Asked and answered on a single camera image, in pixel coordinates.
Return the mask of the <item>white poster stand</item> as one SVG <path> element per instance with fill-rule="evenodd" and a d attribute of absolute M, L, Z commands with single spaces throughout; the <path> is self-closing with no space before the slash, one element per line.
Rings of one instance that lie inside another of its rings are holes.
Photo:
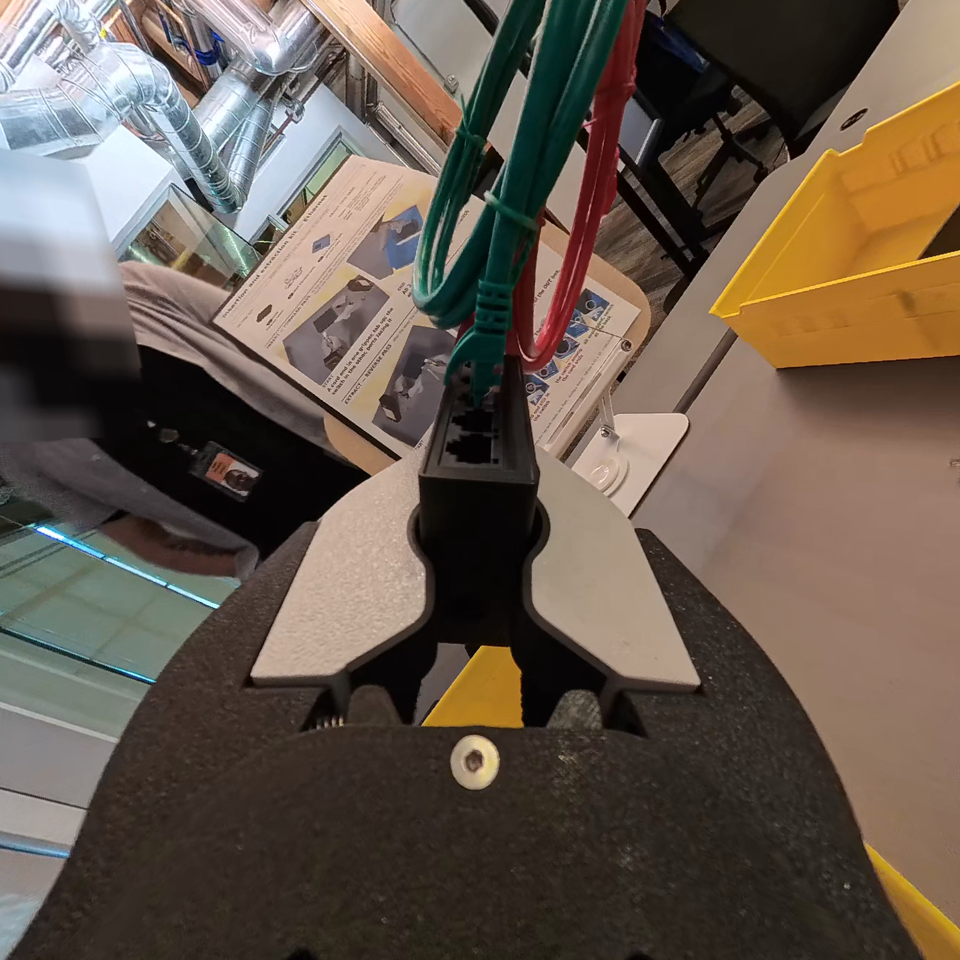
<path fill-rule="evenodd" d="M 615 413 L 613 390 L 633 353 L 630 340 L 618 342 L 549 446 L 626 516 L 640 506 L 690 428 L 684 414 Z"/>

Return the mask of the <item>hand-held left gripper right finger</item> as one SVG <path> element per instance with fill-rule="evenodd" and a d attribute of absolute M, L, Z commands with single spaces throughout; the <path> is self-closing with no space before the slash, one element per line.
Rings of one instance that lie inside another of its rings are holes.
<path fill-rule="evenodd" d="M 601 690 L 698 690 L 701 680 L 629 518 L 555 458 L 537 458 L 545 545 L 534 620 L 595 668 Z"/>

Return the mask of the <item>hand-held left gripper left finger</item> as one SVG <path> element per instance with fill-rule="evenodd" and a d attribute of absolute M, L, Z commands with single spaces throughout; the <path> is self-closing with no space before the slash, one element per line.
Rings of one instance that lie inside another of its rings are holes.
<path fill-rule="evenodd" d="M 426 614 L 426 566 L 411 545 L 422 458 L 404 458 L 355 487 L 319 520 L 250 671 L 257 687 L 350 675 Z"/>

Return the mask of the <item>black ethernet switch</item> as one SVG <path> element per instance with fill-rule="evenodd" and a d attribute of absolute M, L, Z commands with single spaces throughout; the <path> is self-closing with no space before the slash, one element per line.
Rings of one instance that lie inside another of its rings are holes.
<path fill-rule="evenodd" d="M 520 360 L 474 405 L 470 365 L 445 387 L 418 474 L 418 545 L 441 642 L 509 647 L 539 532 L 540 470 Z"/>

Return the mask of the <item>instruction poster board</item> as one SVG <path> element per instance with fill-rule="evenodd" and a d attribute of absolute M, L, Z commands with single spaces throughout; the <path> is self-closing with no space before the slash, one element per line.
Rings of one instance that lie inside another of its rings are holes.
<path fill-rule="evenodd" d="M 437 178 L 348 156 L 214 319 L 318 402 L 331 442 L 358 465 L 423 443 L 455 332 L 411 297 Z M 556 356 L 526 383 L 534 442 L 560 456 L 650 326 L 640 288 L 591 258 Z"/>

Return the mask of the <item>yellow plastic bin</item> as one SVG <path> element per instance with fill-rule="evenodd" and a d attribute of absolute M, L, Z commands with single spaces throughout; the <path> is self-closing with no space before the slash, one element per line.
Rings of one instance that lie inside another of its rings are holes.
<path fill-rule="evenodd" d="M 956 356 L 959 84 L 827 150 L 711 307 L 777 369 Z"/>
<path fill-rule="evenodd" d="M 485 646 L 472 657 L 425 715 L 428 727 L 522 726 L 521 672 L 509 651 Z M 871 846 L 865 846 L 880 884 L 926 959 L 957 959 L 959 930 Z"/>

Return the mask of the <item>black office chair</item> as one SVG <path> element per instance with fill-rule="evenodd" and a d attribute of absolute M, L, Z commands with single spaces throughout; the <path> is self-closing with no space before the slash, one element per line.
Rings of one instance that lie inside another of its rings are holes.
<path fill-rule="evenodd" d="M 900 10 L 897 1 L 679 1 L 665 19 L 762 107 L 793 160 Z"/>

